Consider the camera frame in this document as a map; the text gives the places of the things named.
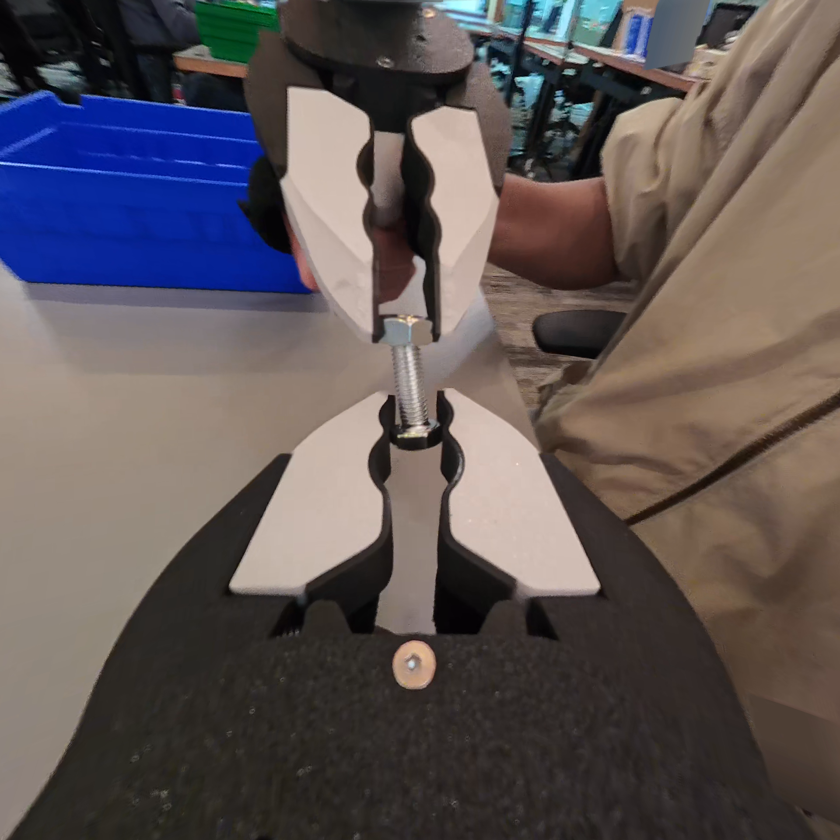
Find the blue plastic bin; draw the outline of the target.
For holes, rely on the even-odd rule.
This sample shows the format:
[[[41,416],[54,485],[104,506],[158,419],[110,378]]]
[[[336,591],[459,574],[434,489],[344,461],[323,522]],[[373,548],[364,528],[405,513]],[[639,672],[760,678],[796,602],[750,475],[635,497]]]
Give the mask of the blue plastic bin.
[[[21,281],[309,294],[239,203],[247,113],[42,92],[1,107],[1,263]]]

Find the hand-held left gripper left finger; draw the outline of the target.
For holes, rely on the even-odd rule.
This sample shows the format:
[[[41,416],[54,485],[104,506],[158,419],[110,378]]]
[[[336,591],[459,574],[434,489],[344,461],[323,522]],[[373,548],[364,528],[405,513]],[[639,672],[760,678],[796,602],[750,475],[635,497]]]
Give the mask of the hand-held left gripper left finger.
[[[292,453],[228,589],[354,615],[394,570],[390,476],[394,400],[375,393],[316,428]]]

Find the person's right hand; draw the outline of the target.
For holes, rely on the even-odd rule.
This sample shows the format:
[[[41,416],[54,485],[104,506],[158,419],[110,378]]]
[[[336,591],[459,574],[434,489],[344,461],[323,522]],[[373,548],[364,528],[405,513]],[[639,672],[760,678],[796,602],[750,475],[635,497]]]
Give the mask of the person's right hand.
[[[289,237],[290,253],[294,258],[301,283],[312,293],[318,293],[318,282],[310,269],[308,258],[293,231],[288,216],[283,224]],[[411,283],[415,276],[415,253],[406,239],[404,220],[390,227],[373,228],[373,244],[377,249],[379,264],[376,270],[379,285],[378,303],[388,304],[397,300]]]

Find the steel hex bolt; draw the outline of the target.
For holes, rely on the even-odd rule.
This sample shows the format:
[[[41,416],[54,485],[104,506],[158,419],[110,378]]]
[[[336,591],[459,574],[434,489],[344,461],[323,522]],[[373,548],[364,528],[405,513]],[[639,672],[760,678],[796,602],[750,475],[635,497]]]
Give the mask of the steel hex bolt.
[[[403,341],[392,346],[395,405],[399,419],[390,439],[401,450],[426,450],[440,443],[439,422],[431,417],[420,348]]]

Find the green crate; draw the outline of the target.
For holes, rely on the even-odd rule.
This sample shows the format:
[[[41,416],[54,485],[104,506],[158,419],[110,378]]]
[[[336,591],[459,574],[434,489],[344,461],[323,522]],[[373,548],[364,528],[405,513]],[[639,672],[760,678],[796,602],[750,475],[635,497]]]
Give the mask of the green crate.
[[[249,64],[264,31],[278,32],[276,2],[198,2],[195,19],[211,57],[237,64]]]

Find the steel hex nut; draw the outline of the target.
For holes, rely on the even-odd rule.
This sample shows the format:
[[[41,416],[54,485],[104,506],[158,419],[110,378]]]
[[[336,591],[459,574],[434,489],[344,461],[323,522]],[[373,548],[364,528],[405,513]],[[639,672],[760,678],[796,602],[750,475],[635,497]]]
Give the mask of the steel hex nut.
[[[387,344],[392,348],[405,348],[410,346],[422,348],[433,342],[433,324],[428,319],[415,315],[383,316],[381,344]]]

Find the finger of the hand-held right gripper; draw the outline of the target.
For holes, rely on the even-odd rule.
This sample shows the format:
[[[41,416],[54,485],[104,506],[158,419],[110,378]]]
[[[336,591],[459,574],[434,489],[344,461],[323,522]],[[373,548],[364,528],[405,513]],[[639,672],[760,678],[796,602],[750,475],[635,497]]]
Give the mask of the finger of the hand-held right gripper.
[[[443,107],[410,121],[406,221],[426,264],[432,341],[450,336],[472,305],[499,209],[473,110]]]
[[[286,211],[331,310],[379,339],[372,225],[398,218],[398,135],[328,91],[287,90]]]

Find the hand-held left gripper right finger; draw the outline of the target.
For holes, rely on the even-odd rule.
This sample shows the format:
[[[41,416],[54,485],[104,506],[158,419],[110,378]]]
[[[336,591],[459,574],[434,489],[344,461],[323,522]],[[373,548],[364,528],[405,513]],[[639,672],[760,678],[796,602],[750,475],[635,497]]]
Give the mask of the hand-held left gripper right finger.
[[[499,602],[592,597],[590,559],[535,446],[455,389],[438,393],[438,592],[486,616]]]

